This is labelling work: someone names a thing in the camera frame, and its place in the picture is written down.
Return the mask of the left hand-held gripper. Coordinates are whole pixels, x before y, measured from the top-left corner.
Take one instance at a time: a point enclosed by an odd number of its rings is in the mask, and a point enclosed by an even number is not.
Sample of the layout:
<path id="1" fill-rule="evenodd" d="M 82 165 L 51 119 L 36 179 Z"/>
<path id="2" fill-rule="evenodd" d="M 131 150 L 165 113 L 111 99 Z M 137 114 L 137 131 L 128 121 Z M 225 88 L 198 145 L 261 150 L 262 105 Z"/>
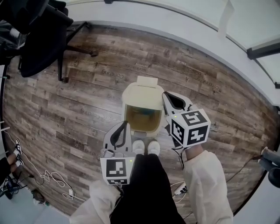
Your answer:
<path id="1" fill-rule="evenodd" d="M 104 181 L 108 185 L 128 185 L 136 154 L 131 145 L 131 129 L 127 121 L 114 125 L 104 136 L 103 147 L 125 147 L 113 150 L 101 149 L 101 171 Z"/>

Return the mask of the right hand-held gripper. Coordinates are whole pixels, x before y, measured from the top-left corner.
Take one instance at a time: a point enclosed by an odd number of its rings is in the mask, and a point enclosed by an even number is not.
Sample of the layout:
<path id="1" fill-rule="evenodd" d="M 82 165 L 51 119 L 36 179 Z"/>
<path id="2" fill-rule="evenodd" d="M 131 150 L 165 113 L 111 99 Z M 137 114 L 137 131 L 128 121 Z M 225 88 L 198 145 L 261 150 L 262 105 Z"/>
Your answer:
<path id="1" fill-rule="evenodd" d="M 188 148 L 207 141 L 211 121 L 203 109 L 175 92 L 164 92 L 162 100 L 167 115 L 165 129 L 176 147 Z"/>

